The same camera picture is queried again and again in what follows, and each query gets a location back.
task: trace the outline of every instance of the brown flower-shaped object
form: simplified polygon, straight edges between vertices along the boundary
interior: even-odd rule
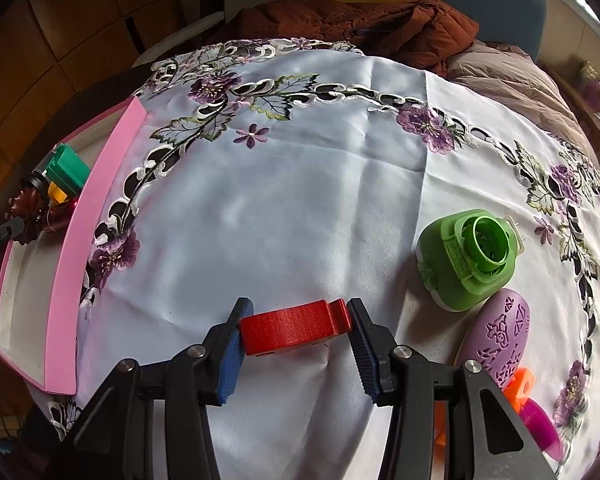
[[[7,219],[19,216],[24,220],[24,231],[16,236],[14,240],[22,245],[32,242],[40,234],[36,219],[48,209],[48,205],[34,187],[23,189],[16,197],[11,199],[11,209],[7,213]]]

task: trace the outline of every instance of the green plastic toy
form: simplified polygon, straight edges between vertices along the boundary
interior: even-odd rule
[[[67,196],[81,192],[91,171],[82,159],[66,144],[58,144],[46,165],[46,178],[56,183]]]
[[[463,211],[424,229],[416,247],[418,272],[438,306],[463,312],[507,284],[524,250],[510,217]]]

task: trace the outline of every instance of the brown puffer jacket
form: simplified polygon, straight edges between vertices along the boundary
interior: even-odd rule
[[[256,38],[349,40],[382,56],[446,77],[445,60],[468,48],[478,24],[440,0],[345,4],[277,0],[241,10],[207,43]]]

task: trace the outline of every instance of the white tablecloth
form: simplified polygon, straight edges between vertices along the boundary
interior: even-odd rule
[[[484,208],[525,237],[507,285],[530,306],[521,364],[566,445],[552,466],[582,476],[600,445],[600,178],[574,148],[345,43],[206,47],[156,64],[137,95],[148,117],[85,279],[78,394],[46,404],[61,433],[120,359],[170,359],[239,296],[256,312],[360,297],[398,343],[451,362],[475,313],[432,302],[414,247],[435,219]],[[223,480],[333,480],[376,477],[390,409],[372,407],[341,336],[247,357],[208,414]]]

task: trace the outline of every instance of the pink box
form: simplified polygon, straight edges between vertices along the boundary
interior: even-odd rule
[[[90,167],[69,227],[10,242],[0,268],[0,357],[41,390],[76,391],[80,291],[93,232],[111,183],[146,111],[137,97],[110,108],[62,142]]]

